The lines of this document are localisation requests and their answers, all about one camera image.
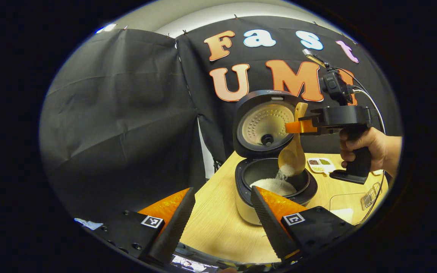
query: orange letter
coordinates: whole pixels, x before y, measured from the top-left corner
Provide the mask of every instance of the orange letter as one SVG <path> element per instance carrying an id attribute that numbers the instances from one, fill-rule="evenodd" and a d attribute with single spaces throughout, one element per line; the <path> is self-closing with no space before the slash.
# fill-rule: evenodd
<path id="1" fill-rule="evenodd" d="M 232 71 L 237 73 L 237 80 L 239 82 L 239 89 L 236 92 L 230 92 L 227 88 L 227 83 L 225 80 L 225 73 L 227 73 L 226 68 L 219 68 L 210 71 L 210 76 L 214 80 L 215 93 L 217 97 L 226 102 L 236 102 L 242 97 L 248 94 L 248 79 L 247 70 L 249 69 L 248 64 L 236 64 L 232 67 Z"/>
<path id="2" fill-rule="evenodd" d="M 301 95 L 303 100 L 323 101 L 323 95 L 319 90 L 318 64 L 302 62 L 297 74 L 282 60 L 267 61 L 266 66 L 271 69 L 274 90 L 285 91 L 284 85 L 286 85 L 291 94 L 298 96 L 304 85 L 305 91 Z"/>
<path id="3" fill-rule="evenodd" d="M 210 38 L 206 38 L 203 42 L 208 43 L 211 53 L 208 59 L 212 62 L 229 55 L 230 52 L 228 50 L 224 50 L 222 47 L 231 47 L 232 41 L 229 37 L 234 37 L 235 35 L 236 34 L 233 31 L 227 30 Z"/>
<path id="4" fill-rule="evenodd" d="M 347 69 L 345 69 L 345 71 L 341 71 L 340 69 L 338 70 L 340 71 L 340 76 L 341 79 L 347 83 L 347 85 L 353 85 L 354 84 L 354 78 L 350 77 L 347 73 L 345 73 L 345 71 L 349 72 L 350 75 L 355 76 L 352 72 L 348 71 Z M 352 100 L 353 100 L 353 104 L 348 103 L 348 105 L 357 105 L 357 99 L 355 98 L 355 94 L 352 94 Z"/>

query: finger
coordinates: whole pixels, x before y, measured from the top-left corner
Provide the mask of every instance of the finger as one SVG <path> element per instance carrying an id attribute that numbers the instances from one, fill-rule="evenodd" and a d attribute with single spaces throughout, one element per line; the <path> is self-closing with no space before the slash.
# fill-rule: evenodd
<path id="1" fill-rule="evenodd" d="M 347 147 L 347 144 L 345 143 L 345 140 L 340 140 L 340 150 L 349 151 L 349 152 L 352 151 L 352 149 L 349 149 Z"/>
<path id="2" fill-rule="evenodd" d="M 342 130 L 340 131 L 340 139 L 341 139 L 341 140 L 347 140 L 347 139 L 348 139 L 348 134 L 347 134 L 347 132 L 345 131 L 345 129 L 342 129 Z"/>
<path id="3" fill-rule="evenodd" d="M 357 140 L 347 140 L 346 145 L 348 149 L 357 150 L 361 147 L 369 147 L 375 141 L 375 131 L 373 127 L 366 130 Z"/>
<path id="4" fill-rule="evenodd" d="M 354 161 L 355 160 L 355 154 L 353 152 L 340 151 L 340 156 L 345 161 Z"/>

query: blue letter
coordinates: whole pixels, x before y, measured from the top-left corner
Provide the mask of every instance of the blue letter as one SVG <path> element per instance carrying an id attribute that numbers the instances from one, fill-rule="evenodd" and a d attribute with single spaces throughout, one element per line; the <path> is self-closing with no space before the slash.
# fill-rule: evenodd
<path id="1" fill-rule="evenodd" d="M 296 36 L 298 36 L 298 38 L 301 39 L 301 43 L 309 49 L 314 49 L 314 50 L 322 50 L 323 49 L 323 45 L 321 44 L 321 42 L 319 41 L 318 36 L 314 35 L 311 32 L 306 32 L 306 31 L 296 31 Z"/>
<path id="2" fill-rule="evenodd" d="M 250 48 L 259 46 L 272 47 L 276 44 L 276 41 L 271 38 L 269 31 L 262 29 L 249 30 L 244 33 L 244 37 L 247 37 L 244 39 L 244 45 L 247 45 Z"/>

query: black fabric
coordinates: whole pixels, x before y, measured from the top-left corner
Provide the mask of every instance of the black fabric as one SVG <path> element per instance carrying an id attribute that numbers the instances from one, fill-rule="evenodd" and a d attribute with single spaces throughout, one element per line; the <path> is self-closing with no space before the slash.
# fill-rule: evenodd
<path id="1" fill-rule="evenodd" d="M 40 119 L 50 184 L 75 217 L 104 221 L 205 183 L 196 109 L 175 40 L 92 36 L 56 75 Z"/>
<path id="2" fill-rule="evenodd" d="M 269 31 L 272 39 L 276 40 L 276 44 L 272 47 L 247 47 L 243 43 L 245 39 L 243 34 L 253 29 Z M 232 46 L 224 47 L 225 50 L 229 50 L 229 55 L 213 62 L 209 61 L 210 49 L 204 40 L 229 30 L 235 33 L 235 36 L 230 38 Z M 241 17 L 209 24 L 177 37 L 178 51 L 187 85 L 198 108 L 203 140 L 217 160 L 225 161 L 234 151 L 232 124 L 235 102 L 226 102 L 217 97 L 209 72 L 225 67 L 228 70 L 225 75 L 227 87 L 234 92 L 238 89 L 238 82 L 237 74 L 231 70 L 232 66 L 249 64 L 250 68 L 247 71 L 249 92 L 272 89 L 274 82 L 271 69 L 266 67 L 267 61 L 284 60 L 295 73 L 301 62 L 310 61 L 302 53 L 305 47 L 300 43 L 300 38 L 296 36 L 298 30 L 314 33 L 320 38 L 323 50 L 310 50 L 311 52 L 324 57 L 334 66 L 351 71 L 362 82 L 381 111 L 387 134 L 402 134 L 402 125 L 398 119 L 399 109 L 392 89 L 382 75 L 381 69 L 361 46 L 355 45 L 348 38 L 334 31 L 296 19 L 272 16 Z M 340 45 L 335 43 L 337 40 L 343 41 L 352 49 L 354 56 L 359 59 L 358 64 L 347 57 Z M 318 71 L 319 77 L 324 74 L 326 70 L 321 68 Z M 315 108 L 338 105 L 327 94 L 323 96 L 323 102 L 305 101 L 309 104 L 307 115 L 311 114 L 310 111 Z M 362 94 L 357 94 L 355 97 L 358 105 L 373 109 L 367 97 Z M 380 129 L 377 117 L 373 121 L 374 126 Z M 301 137 L 305 152 L 340 153 L 339 141 L 338 134 Z"/>

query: pink letter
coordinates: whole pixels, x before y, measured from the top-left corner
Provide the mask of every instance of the pink letter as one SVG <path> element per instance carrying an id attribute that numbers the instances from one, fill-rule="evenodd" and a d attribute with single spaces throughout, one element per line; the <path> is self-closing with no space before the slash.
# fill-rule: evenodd
<path id="1" fill-rule="evenodd" d="M 352 49 L 348 45 L 345 45 L 345 43 L 342 41 L 336 41 L 336 43 L 340 45 L 343 51 L 345 51 L 345 54 L 347 54 L 350 60 L 358 64 L 358 59 L 354 55 L 352 55 Z"/>

